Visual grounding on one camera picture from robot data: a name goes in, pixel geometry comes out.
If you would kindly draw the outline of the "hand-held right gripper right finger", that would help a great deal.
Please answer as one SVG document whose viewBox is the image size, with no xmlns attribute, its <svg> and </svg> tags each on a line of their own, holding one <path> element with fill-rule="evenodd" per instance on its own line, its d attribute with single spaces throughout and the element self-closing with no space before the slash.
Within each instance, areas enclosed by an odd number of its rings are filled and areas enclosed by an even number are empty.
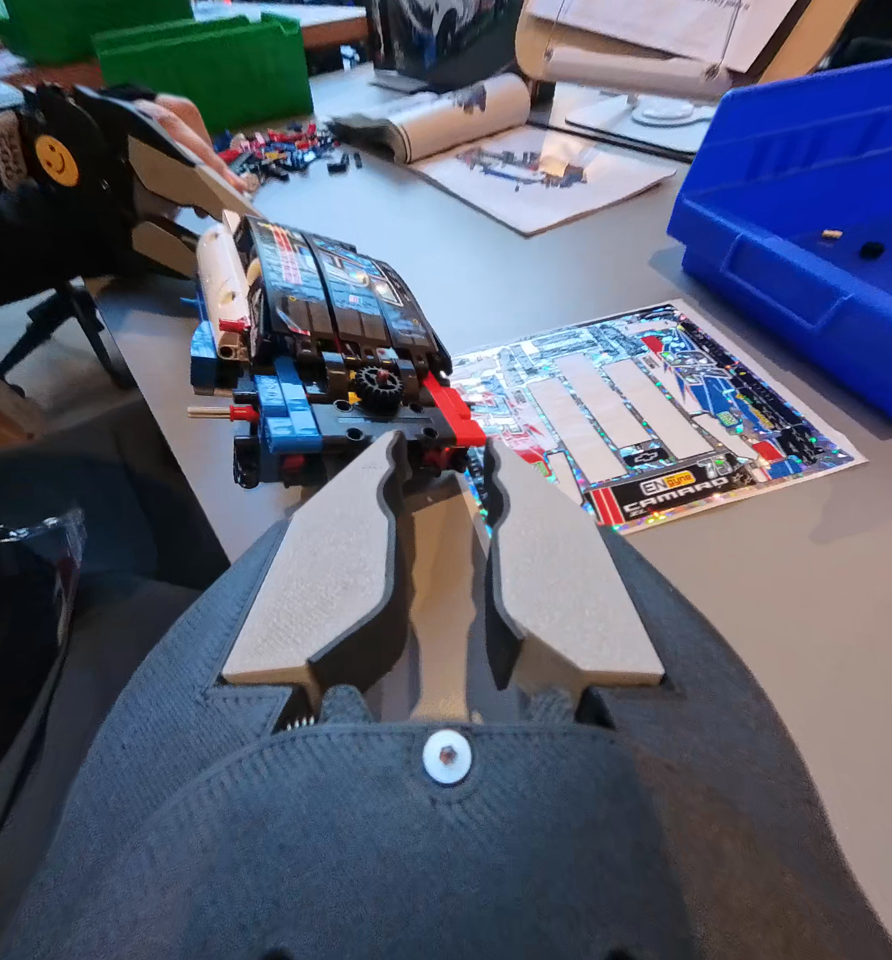
<svg viewBox="0 0 892 960">
<path fill-rule="evenodd" d="M 499 690 L 654 688 L 666 669 L 603 531 L 500 440 L 484 450 L 485 643 Z"/>
</svg>

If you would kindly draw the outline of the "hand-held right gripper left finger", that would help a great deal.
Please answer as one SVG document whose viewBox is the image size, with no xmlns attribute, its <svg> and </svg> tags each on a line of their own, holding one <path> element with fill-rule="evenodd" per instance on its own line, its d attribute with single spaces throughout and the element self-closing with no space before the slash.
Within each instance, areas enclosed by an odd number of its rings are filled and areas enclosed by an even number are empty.
<svg viewBox="0 0 892 960">
<path fill-rule="evenodd" d="M 406 441 L 373 441 L 288 522 L 224 663 L 232 687 L 292 686 L 318 708 L 366 693 L 404 654 L 412 574 L 400 533 Z"/>
</svg>

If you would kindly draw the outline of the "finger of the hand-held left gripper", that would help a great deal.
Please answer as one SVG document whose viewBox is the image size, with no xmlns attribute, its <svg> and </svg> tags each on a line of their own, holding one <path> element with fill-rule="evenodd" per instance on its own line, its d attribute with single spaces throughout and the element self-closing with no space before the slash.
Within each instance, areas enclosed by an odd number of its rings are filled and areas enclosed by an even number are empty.
<svg viewBox="0 0 892 960">
<path fill-rule="evenodd" d="M 130 229 L 132 250 L 158 274 L 182 280 L 198 276 L 199 234 L 173 217 L 140 219 Z"/>
<path fill-rule="evenodd" d="M 131 170 L 149 193 L 176 207 L 204 212 L 221 220 L 225 212 L 259 217 L 260 211 L 194 153 L 160 137 L 156 142 L 127 137 Z"/>
</svg>

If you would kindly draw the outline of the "toy brick car model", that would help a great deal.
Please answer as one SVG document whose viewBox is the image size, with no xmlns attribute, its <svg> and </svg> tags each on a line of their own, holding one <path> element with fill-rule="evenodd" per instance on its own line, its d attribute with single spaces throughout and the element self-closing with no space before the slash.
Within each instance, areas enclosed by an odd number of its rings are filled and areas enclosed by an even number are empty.
<svg viewBox="0 0 892 960">
<path fill-rule="evenodd" d="M 450 354 L 387 263 L 230 211 L 196 263 L 190 386 L 229 399 L 238 486 L 320 486 L 390 432 L 420 476 L 463 474 L 484 448 Z"/>
</svg>

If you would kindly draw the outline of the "grey desk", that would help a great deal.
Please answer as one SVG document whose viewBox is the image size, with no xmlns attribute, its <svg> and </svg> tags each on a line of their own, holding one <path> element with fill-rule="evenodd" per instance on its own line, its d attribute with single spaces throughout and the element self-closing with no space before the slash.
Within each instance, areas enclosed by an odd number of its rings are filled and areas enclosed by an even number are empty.
<svg viewBox="0 0 892 960">
<path fill-rule="evenodd" d="M 630 541 L 758 678 L 892 935 L 892 422 L 683 274 L 667 227 L 687 164 L 524 238 L 402 166 L 362 163 L 335 175 L 316 163 L 255 204 L 392 265 L 452 356 L 677 299 L 867 457 Z"/>
</svg>

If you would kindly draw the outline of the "pile of loose bricks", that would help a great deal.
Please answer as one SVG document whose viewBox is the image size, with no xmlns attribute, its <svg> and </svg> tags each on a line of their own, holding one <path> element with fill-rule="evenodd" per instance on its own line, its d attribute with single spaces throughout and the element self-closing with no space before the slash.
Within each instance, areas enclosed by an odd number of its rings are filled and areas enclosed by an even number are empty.
<svg viewBox="0 0 892 960">
<path fill-rule="evenodd" d="M 317 162 L 330 176 L 339 176 L 364 166 L 362 155 L 348 149 L 328 125 L 292 123 L 251 133 L 224 131 L 214 138 L 213 149 L 236 175 L 256 189 L 273 180 L 287 183 L 308 173 Z"/>
</svg>

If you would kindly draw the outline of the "green plastic bin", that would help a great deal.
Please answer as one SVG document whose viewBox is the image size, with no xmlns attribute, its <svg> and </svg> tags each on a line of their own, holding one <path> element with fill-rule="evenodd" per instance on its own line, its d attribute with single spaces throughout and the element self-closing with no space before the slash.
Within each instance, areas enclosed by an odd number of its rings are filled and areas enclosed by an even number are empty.
<svg viewBox="0 0 892 960">
<path fill-rule="evenodd" d="M 300 23 L 262 13 L 106 30 L 92 46 L 107 86 L 194 102 L 211 132 L 313 113 Z"/>
<path fill-rule="evenodd" d="M 0 1 L 0 42 L 37 65 L 92 57 L 103 32 L 192 18 L 189 1 Z"/>
</svg>

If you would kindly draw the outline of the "shiny holographic sticker sheet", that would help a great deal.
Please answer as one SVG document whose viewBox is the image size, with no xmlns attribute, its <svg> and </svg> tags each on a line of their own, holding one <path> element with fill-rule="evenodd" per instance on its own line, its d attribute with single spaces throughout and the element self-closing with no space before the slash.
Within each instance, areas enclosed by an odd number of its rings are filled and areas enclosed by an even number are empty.
<svg viewBox="0 0 892 960">
<path fill-rule="evenodd" d="M 681 300 L 452 364 L 452 387 L 486 436 L 622 535 L 868 461 Z"/>
</svg>

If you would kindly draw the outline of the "toy car packaging box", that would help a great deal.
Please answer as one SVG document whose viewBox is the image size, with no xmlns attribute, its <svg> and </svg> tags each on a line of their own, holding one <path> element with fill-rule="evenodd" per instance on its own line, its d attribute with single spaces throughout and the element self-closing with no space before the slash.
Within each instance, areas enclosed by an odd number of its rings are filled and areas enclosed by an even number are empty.
<svg viewBox="0 0 892 960">
<path fill-rule="evenodd" d="M 392 90 L 450 92 L 515 70 L 523 1 L 366 1 L 375 77 Z"/>
</svg>

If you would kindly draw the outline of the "open instruction booklet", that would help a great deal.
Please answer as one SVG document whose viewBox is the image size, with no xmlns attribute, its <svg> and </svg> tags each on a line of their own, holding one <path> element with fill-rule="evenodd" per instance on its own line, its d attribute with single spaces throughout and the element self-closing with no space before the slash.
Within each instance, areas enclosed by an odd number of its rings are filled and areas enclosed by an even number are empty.
<svg viewBox="0 0 892 960">
<path fill-rule="evenodd" d="M 526 83 L 502 74 L 334 114 L 347 142 L 388 156 L 525 237 L 614 206 L 670 180 L 672 166 L 526 123 Z"/>
</svg>

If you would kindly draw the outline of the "blue plastic storage bin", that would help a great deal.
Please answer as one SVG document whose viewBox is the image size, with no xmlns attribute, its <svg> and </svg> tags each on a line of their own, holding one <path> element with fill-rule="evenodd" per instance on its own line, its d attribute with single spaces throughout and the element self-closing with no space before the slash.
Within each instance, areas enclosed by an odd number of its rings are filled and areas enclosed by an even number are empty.
<svg viewBox="0 0 892 960">
<path fill-rule="evenodd" d="M 685 273 L 892 418 L 892 59 L 729 91 L 668 235 Z"/>
</svg>

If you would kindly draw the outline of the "white stand base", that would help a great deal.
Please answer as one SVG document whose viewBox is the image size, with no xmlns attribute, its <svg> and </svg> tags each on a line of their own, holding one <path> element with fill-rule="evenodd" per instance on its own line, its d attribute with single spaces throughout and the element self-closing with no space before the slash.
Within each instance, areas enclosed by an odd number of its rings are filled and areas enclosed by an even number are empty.
<svg viewBox="0 0 892 960">
<path fill-rule="evenodd" d="M 555 95 L 548 127 L 656 159 L 690 164 L 716 107 L 682 99 L 564 86 Z"/>
</svg>

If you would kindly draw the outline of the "black metal leg frame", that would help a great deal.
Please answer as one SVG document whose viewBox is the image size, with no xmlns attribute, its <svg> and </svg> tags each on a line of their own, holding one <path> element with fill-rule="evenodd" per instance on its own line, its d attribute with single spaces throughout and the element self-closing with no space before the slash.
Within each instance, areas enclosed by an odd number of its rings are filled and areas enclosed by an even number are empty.
<svg viewBox="0 0 892 960">
<path fill-rule="evenodd" d="M 94 300 L 81 284 L 64 282 L 27 313 L 27 324 L 20 339 L 0 361 L 0 380 L 25 360 L 32 352 L 49 341 L 67 321 L 75 321 L 85 335 L 99 365 L 113 384 L 121 390 L 130 390 L 136 381 L 129 372 L 118 350 L 110 352 L 107 345 L 112 338 L 104 325 Z"/>
</svg>

